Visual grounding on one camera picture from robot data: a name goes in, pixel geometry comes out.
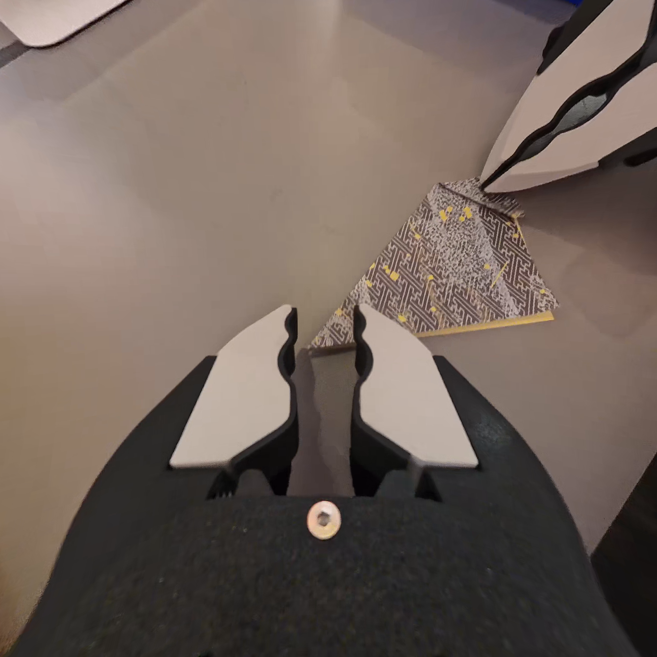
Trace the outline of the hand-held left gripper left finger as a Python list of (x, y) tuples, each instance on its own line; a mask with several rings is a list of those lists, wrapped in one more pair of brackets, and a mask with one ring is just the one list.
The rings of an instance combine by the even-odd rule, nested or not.
[(259, 471), (274, 495), (288, 493), (299, 447), (297, 338), (297, 309), (284, 304), (218, 351), (171, 469), (216, 469), (234, 488), (243, 473)]

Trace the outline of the black patterned origami paper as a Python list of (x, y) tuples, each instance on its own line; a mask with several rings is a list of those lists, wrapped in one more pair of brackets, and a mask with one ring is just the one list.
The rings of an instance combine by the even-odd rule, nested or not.
[(354, 346), (353, 313), (368, 305), (417, 337), (551, 321), (560, 304), (533, 260), (524, 211), (473, 177), (434, 185), (309, 344)]

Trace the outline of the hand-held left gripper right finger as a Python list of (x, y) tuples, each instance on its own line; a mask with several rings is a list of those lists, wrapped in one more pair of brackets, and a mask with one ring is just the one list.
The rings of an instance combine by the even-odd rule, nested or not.
[(478, 456), (430, 349), (370, 305), (353, 313), (357, 382), (350, 472), (357, 497), (387, 481), (414, 497), (428, 471), (474, 471)]

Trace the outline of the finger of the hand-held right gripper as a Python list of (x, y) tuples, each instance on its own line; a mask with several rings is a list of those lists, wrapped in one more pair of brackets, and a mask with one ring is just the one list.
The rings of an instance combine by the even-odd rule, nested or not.
[(563, 179), (656, 158), (655, 1), (582, 1), (542, 57), (482, 179)]
[(482, 182), (488, 193), (545, 185), (597, 168), (605, 156), (656, 128), (656, 63), (624, 84), (578, 127), (555, 136), (528, 160)]

